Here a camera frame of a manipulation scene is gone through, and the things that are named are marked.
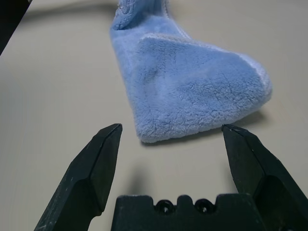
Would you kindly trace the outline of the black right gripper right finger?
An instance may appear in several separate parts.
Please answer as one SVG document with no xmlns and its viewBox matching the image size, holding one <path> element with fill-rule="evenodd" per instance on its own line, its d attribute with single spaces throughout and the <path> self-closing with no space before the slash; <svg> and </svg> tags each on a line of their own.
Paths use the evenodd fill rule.
<svg viewBox="0 0 308 231">
<path fill-rule="evenodd" d="M 237 191 L 252 196 L 269 231 L 306 231 L 308 199 L 292 176 L 253 133 L 225 124 L 224 136 Z"/>
</svg>

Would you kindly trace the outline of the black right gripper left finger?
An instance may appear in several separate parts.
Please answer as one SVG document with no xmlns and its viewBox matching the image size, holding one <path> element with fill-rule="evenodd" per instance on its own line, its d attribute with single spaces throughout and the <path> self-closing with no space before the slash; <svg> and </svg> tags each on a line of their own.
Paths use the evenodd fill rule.
<svg viewBox="0 0 308 231">
<path fill-rule="evenodd" d="M 113 183 L 122 124 L 112 124 L 93 136 L 74 158 L 55 190 L 35 230 L 86 231 L 105 210 Z"/>
</svg>

